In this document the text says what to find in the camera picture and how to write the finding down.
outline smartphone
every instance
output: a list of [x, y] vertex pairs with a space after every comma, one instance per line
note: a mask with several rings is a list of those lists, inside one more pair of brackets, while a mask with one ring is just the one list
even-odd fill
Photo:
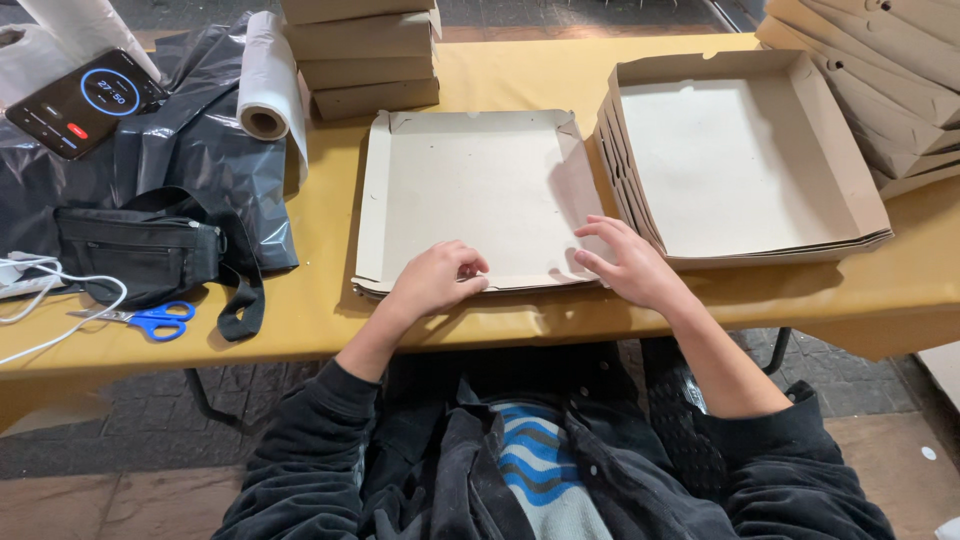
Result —
[[123, 49], [113, 49], [7, 109], [7, 118], [58, 156], [75, 160], [125, 116], [154, 110], [167, 92]]

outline black jacket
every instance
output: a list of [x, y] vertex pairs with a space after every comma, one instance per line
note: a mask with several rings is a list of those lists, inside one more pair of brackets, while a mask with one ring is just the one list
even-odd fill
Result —
[[[464, 380], [453, 406], [408, 407], [372, 433], [378, 389], [330, 361], [285, 399], [214, 538], [534, 538], [496, 465], [502, 417]], [[614, 538], [893, 538], [808, 386], [776, 414], [700, 418], [730, 472], [722, 505], [674, 478], [635, 403], [582, 393], [563, 399], [564, 427]]]

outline fanny pack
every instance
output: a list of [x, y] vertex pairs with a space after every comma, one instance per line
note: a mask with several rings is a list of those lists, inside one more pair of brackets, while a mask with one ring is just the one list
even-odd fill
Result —
[[[69, 274], [104, 275], [123, 282], [122, 309], [155, 307], [193, 287], [236, 287], [217, 317], [227, 341], [260, 331], [266, 299], [247, 230], [235, 211], [209, 193], [165, 186], [120, 209], [56, 209], [60, 262]], [[108, 306], [120, 297], [109, 282], [86, 291]], [[243, 318], [237, 316], [243, 310]]]

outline bag strap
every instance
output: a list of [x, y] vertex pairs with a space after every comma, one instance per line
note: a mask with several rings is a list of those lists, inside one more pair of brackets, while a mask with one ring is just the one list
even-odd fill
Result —
[[[227, 252], [220, 262], [217, 282], [237, 290], [217, 316], [217, 329], [226, 341], [254, 336], [263, 323], [267, 300], [247, 229], [233, 208], [208, 192], [166, 185], [137, 195], [122, 209], [159, 212], [189, 199], [195, 201], [206, 214], [205, 218], [190, 217], [206, 225], [219, 227], [227, 237]], [[242, 319], [237, 317], [241, 309]]]

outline yellow tablecloth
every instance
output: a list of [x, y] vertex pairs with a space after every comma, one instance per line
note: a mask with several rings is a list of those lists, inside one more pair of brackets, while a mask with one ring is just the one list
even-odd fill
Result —
[[[590, 134], [616, 62], [655, 55], [752, 49], [753, 36], [629, 37], [449, 43], [436, 62], [442, 104], [429, 110], [573, 110]], [[154, 343], [123, 325], [91, 325], [59, 346], [0, 365], [0, 430], [32, 408], [135, 371], [303, 359], [336, 353], [374, 304], [351, 291], [370, 117], [308, 133], [310, 177], [287, 208], [300, 267], [267, 280], [260, 334], [227, 343], [216, 331], [225, 289], [208, 284], [187, 333]], [[612, 195], [587, 144], [608, 213]], [[684, 275], [727, 328], [794, 326], [871, 358], [960, 339], [960, 178], [888, 204], [897, 237], [839, 264], [738, 268]], [[45, 300], [0, 328], [0, 358], [66, 331], [82, 299]], [[0, 314], [11, 307], [1, 307]], [[424, 320], [407, 349], [556, 344], [665, 333], [656, 313], [601, 288], [471, 299]]]

